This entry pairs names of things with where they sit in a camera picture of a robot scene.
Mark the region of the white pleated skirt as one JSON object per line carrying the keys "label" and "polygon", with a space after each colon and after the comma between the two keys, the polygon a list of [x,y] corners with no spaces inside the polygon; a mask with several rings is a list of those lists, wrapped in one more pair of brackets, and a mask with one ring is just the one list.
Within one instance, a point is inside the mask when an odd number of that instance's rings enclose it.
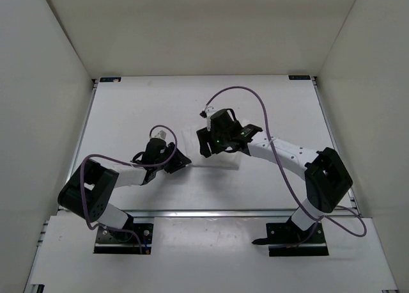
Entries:
{"label": "white pleated skirt", "polygon": [[226,170],[239,170],[243,154],[222,152],[205,158],[199,153],[199,140],[196,131],[199,125],[186,125],[181,130],[185,155],[192,161],[191,166],[197,168],[217,168]]}

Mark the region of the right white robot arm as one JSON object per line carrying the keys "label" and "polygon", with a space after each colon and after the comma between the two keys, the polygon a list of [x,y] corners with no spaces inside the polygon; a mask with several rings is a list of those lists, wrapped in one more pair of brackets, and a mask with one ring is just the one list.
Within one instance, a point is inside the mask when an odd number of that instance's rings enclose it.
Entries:
{"label": "right white robot arm", "polygon": [[305,182],[306,199],[286,227],[287,236],[294,242],[303,241],[316,220],[332,213],[353,185],[333,148],[311,150],[274,138],[261,127],[242,125],[232,109],[206,109],[200,115],[206,127],[196,134],[200,154],[205,158],[240,152],[281,165]]}

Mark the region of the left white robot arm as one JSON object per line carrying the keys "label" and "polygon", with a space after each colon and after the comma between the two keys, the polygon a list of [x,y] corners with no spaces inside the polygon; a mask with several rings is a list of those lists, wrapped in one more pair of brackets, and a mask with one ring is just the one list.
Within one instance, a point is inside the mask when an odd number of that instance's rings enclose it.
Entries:
{"label": "left white robot arm", "polygon": [[151,138],[145,151],[139,152],[128,164],[103,166],[89,158],[80,165],[58,195],[58,204],[85,219],[89,224],[102,225],[118,240],[133,235],[133,217],[109,203],[114,189],[144,186],[159,171],[173,174],[192,161],[174,143]]}

